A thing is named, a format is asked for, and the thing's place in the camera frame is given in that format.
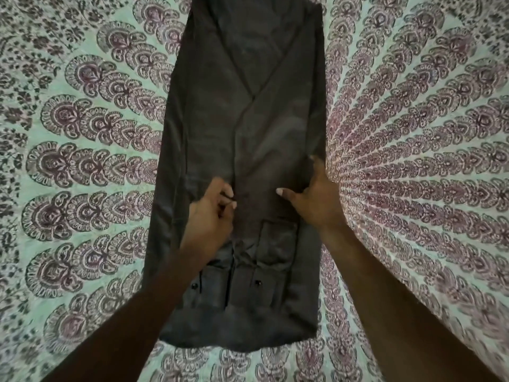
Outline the person's right hand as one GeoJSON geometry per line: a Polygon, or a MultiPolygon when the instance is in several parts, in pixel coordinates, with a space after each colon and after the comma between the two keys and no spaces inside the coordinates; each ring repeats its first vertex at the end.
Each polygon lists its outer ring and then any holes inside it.
{"type": "Polygon", "coordinates": [[[313,176],[308,185],[308,208],[296,211],[308,224],[323,234],[347,226],[340,203],[339,186],[331,181],[325,163],[318,156],[311,155],[313,176]]]}

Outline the person's left hand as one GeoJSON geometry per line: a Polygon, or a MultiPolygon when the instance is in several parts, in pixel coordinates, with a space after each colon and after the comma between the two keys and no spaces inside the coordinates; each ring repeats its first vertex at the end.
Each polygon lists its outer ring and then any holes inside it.
{"type": "Polygon", "coordinates": [[[214,220],[204,195],[189,205],[188,221],[180,244],[180,251],[189,254],[201,267],[209,263],[226,243],[233,230],[233,222],[214,220]]]}

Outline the dark grey shirt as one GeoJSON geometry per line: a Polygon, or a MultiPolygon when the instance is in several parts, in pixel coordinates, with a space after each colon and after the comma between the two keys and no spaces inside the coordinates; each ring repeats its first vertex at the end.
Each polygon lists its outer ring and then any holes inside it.
{"type": "Polygon", "coordinates": [[[162,328],[180,348],[249,353],[315,336],[321,241],[277,195],[302,192],[325,154],[321,5],[193,0],[173,70],[143,284],[181,243],[190,202],[214,176],[238,208],[228,241],[162,328]]]}

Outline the person's right forearm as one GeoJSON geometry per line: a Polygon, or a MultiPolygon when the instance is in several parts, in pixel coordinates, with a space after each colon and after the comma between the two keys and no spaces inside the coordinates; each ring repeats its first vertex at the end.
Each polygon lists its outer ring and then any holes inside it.
{"type": "Polygon", "coordinates": [[[501,382],[345,225],[319,229],[386,382],[501,382]]]}

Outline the person's left forearm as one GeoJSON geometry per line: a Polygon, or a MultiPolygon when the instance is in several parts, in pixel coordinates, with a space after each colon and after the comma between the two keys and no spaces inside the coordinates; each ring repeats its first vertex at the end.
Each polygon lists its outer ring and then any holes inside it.
{"type": "Polygon", "coordinates": [[[162,327],[214,253],[185,248],[41,382],[137,382],[162,327]]]}

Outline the patterned mandala bedsheet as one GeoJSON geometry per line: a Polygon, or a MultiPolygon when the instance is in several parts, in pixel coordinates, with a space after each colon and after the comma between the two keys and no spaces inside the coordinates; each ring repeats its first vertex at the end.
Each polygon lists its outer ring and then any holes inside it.
{"type": "MultiPolygon", "coordinates": [[[[313,2],[350,225],[509,382],[509,0],[313,2]]],[[[139,289],[190,4],[0,0],[0,382],[139,289]]]]}

